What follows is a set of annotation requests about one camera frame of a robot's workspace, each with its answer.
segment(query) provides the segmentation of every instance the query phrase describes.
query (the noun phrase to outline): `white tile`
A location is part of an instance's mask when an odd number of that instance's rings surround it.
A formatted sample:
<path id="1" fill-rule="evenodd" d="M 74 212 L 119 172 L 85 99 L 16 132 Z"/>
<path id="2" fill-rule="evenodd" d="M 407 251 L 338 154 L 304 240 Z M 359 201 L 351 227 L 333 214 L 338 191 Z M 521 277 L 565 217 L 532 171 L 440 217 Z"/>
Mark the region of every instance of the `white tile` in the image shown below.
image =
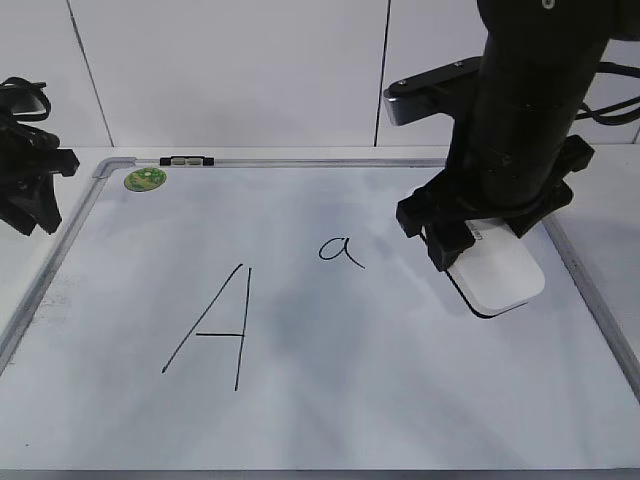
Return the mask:
<path id="1" fill-rule="evenodd" d="M 40 128 L 62 143 L 107 146 L 109 138 L 64 0 L 3 0 L 0 81 L 47 82 L 52 112 Z"/>
<path id="2" fill-rule="evenodd" d="M 385 0 L 71 2 L 116 145 L 372 145 Z"/>
<path id="3" fill-rule="evenodd" d="M 393 0 L 384 87 L 404 77 L 456 60 L 480 56 L 487 32 L 475 1 Z M 640 44 L 612 41 L 604 60 L 640 65 Z M 605 107 L 638 95 L 638 80 L 612 75 L 596 77 L 587 103 Z M 640 122 L 620 127 L 576 122 L 572 132 L 593 144 L 632 143 Z M 453 120 L 445 115 L 394 127 L 382 112 L 378 145 L 448 145 Z"/>

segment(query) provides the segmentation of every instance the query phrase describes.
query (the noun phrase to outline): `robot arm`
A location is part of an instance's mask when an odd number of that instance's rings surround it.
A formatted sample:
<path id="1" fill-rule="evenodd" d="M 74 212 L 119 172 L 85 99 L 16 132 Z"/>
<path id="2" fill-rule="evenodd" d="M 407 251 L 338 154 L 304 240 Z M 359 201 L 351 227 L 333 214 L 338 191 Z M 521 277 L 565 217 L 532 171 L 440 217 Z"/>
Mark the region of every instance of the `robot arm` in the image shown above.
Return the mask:
<path id="1" fill-rule="evenodd" d="M 400 201 L 396 214 L 408 237 L 423 238 L 439 271 L 474 245 L 467 221 L 504 219 L 521 237 L 569 204 L 563 179 L 593 155 L 580 137 L 567 138 L 578 111 L 597 119 L 621 105 L 598 112 L 584 105 L 596 72 L 640 74 L 600 62 L 611 38 L 640 39 L 640 1 L 478 0 L 478 7 L 489 32 L 482 57 L 384 92 L 396 125 L 435 113 L 455 120 L 445 169 Z M 611 123 L 637 118 L 636 110 Z"/>

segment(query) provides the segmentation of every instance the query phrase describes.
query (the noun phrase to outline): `green sticker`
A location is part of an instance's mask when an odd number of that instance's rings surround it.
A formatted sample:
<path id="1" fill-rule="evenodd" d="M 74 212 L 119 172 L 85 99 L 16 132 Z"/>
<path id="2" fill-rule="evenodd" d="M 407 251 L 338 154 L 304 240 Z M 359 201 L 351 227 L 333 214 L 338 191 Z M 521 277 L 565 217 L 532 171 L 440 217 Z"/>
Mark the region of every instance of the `green sticker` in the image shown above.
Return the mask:
<path id="1" fill-rule="evenodd" d="M 127 175 L 124 186 L 132 192 L 148 192 L 162 185 L 167 174 L 159 168 L 142 168 Z"/>

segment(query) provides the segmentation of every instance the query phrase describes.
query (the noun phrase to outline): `whiteboard surface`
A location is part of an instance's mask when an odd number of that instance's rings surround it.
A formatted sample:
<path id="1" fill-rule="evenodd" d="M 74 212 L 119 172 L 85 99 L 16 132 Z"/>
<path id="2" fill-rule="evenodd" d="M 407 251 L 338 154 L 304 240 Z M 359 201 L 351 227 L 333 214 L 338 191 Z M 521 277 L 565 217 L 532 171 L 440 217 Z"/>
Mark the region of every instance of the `whiteboard surface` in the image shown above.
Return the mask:
<path id="1" fill-rule="evenodd" d="M 128 172 L 0 377 L 4 468 L 640 466 L 640 407 L 541 228 L 546 290 L 483 321 L 395 222 L 430 170 Z M 333 237 L 365 268 L 320 259 Z M 240 337 L 161 373 L 240 264 L 194 331 L 242 331 L 250 267 L 238 390 Z"/>

